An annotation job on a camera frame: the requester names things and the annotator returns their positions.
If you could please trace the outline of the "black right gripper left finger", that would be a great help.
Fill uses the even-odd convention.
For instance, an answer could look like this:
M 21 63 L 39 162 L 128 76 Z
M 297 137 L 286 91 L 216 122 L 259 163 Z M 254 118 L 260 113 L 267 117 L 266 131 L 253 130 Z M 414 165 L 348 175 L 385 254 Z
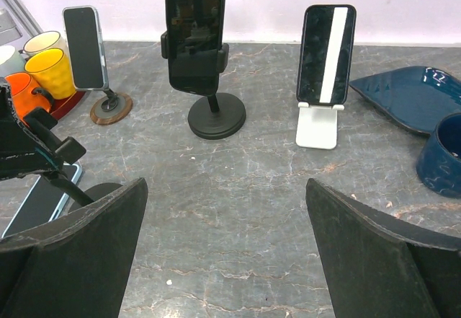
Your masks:
M 2 317 L 118 317 L 148 199 L 138 178 L 1 240 Z

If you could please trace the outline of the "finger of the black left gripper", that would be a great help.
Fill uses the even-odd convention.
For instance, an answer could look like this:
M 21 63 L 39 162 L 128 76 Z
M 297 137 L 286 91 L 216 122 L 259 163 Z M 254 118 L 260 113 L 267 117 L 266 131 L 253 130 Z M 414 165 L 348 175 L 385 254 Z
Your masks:
M 19 119 L 10 84 L 1 78 L 1 179 L 57 172 L 62 167 L 63 160 Z

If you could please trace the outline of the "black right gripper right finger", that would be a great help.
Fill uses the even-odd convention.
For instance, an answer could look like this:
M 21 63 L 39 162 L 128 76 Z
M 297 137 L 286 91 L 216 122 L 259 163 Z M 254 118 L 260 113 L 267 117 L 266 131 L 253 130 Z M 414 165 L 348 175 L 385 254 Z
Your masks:
M 460 316 L 460 238 L 313 178 L 305 200 L 336 317 Z

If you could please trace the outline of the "black round-base phone stand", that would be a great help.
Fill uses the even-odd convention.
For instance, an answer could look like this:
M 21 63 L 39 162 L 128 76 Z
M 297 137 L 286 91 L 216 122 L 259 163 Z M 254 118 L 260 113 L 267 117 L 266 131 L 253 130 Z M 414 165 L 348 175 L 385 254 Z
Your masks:
M 45 144 L 52 159 L 58 160 L 57 169 L 45 173 L 45 179 L 59 190 L 66 193 L 72 200 L 68 212 L 71 213 L 93 203 L 122 187 L 120 183 L 104 182 L 89 188 L 86 191 L 72 183 L 63 171 L 64 164 L 74 164 L 86 153 L 86 149 L 75 139 L 68 136 L 60 140 L 51 129 L 58 121 L 42 107 L 36 107 L 24 116 L 24 122 L 35 136 Z

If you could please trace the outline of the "light blue cased phone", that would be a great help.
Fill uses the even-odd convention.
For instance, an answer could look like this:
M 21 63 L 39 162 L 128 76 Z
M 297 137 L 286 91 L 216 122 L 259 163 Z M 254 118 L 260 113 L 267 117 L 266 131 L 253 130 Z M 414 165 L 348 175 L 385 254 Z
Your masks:
M 61 215 L 68 200 L 68 194 L 39 176 L 1 237 L 5 238 L 53 221 Z

